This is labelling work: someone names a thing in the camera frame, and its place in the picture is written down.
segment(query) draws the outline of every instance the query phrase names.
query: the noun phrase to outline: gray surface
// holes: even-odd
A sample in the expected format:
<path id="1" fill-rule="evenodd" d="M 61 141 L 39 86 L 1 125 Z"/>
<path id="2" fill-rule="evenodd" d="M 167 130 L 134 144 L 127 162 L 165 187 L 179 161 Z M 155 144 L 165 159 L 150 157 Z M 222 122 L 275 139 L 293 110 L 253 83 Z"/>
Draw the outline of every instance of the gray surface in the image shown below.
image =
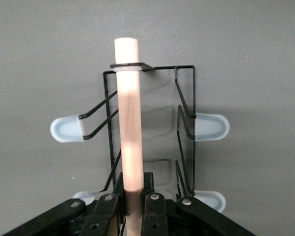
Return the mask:
<path id="1" fill-rule="evenodd" d="M 295 236 L 295 1 L 0 1 L 0 234 L 102 188 L 106 130 L 60 144 L 49 125 L 103 99 L 101 73 L 120 36 L 138 38 L 148 64 L 194 64 L 197 110 L 228 117 L 224 140 L 197 146 L 197 189 L 223 193 L 224 214 L 257 235 Z M 153 85 L 142 87 L 157 94 L 143 112 L 165 107 L 173 120 L 175 90 Z M 149 134 L 145 152 L 176 155 L 176 140 Z M 170 186 L 170 162 L 147 159 L 158 188 Z"/>

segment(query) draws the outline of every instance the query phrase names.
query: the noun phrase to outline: light wood stick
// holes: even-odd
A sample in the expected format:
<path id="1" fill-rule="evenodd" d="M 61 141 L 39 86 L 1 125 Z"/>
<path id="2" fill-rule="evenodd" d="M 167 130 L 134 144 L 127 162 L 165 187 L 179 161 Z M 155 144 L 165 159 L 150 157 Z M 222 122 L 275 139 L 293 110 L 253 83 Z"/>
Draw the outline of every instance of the light wood stick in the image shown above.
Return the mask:
<path id="1" fill-rule="evenodd" d="M 116 64 L 138 62 L 137 39 L 117 38 L 114 45 Z M 117 90 L 127 235 L 139 236 L 144 187 L 139 72 L 117 72 Z"/>

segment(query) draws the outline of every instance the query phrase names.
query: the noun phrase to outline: wooden rod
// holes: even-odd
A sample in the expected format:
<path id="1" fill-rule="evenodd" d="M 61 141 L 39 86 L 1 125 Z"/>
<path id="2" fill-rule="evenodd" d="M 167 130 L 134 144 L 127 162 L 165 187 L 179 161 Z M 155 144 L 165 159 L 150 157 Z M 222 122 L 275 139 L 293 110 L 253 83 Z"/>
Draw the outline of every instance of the wooden rod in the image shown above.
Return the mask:
<path id="1" fill-rule="evenodd" d="M 137 39 L 117 38 L 114 46 L 116 64 L 138 62 Z M 117 72 L 117 90 L 127 235 L 139 236 L 144 187 L 139 72 Z"/>

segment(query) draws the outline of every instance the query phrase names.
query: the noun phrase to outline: wooden dowel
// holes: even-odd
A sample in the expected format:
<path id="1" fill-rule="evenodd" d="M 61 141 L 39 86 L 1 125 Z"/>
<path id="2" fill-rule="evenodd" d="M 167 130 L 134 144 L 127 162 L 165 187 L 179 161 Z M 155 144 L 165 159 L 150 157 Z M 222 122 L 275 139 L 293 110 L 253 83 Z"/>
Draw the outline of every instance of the wooden dowel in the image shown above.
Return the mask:
<path id="1" fill-rule="evenodd" d="M 117 38 L 114 45 L 116 64 L 138 62 L 137 39 Z M 117 72 L 117 89 L 127 235 L 139 236 L 144 187 L 139 72 Z"/>

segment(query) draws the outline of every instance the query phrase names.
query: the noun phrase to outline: silver screw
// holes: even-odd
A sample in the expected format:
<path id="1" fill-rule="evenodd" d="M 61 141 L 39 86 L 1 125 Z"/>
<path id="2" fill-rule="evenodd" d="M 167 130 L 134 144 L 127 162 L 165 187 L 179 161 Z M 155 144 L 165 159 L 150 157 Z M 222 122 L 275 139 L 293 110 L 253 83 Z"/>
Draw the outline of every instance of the silver screw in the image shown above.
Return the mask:
<path id="1" fill-rule="evenodd" d="M 182 204 L 186 205 L 186 206 L 189 206 L 189 205 L 192 204 L 192 202 L 190 201 L 190 199 L 184 199 L 184 200 L 182 200 Z"/>
<path id="2" fill-rule="evenodd" d="M 151 199 L 152 199 L 152 200 L 157 200 L 157 199 L 159 199 L 159 195 L 156 194 L 156 193 L 154 193 L 154 194 L 151 196 Z"/>
<path id="3" fill-rule="evenodd" d="M 104 197 L 105 201 L 110 201 L 113 199 L 113 196 L 111 194 Z"/>
<path id="4" fill-rule="evenodd" d="M 73 202 L 70 207 L 78 207 L 79 206 L 79 202 Z"/>

